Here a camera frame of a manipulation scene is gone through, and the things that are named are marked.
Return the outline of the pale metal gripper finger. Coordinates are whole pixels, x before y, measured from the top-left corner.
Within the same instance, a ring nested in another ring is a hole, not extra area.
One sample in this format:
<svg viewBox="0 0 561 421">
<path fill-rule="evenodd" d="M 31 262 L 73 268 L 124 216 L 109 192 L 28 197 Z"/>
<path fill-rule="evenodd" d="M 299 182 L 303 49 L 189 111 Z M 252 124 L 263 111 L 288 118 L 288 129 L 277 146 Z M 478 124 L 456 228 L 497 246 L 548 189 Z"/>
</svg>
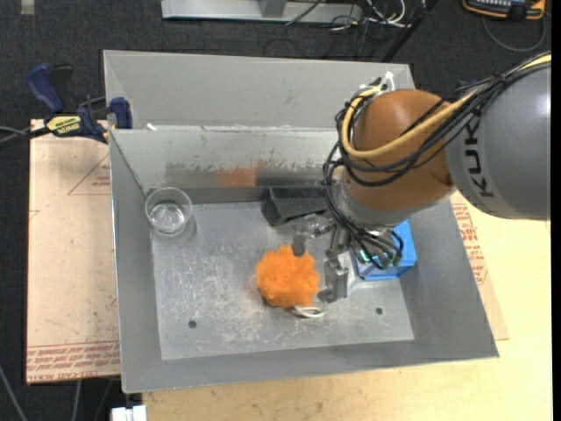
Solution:
<svg viewBox="0 0 561 421">
<path fill-rule="evenodd" d="M 339 260 L 326 260 L 323 264 L 324 289 L 318 293 L 324 303 L 334 303 L 346 298 L 348 293 L 349 270 Z"/>
<path fill-rule="evenodd" d="M 306 227 L 296 226 L 294 229 L 292 250 L 296 257 L 302 257 L 306 253 L 306 242 L 309 231 Z"/>
</svg>

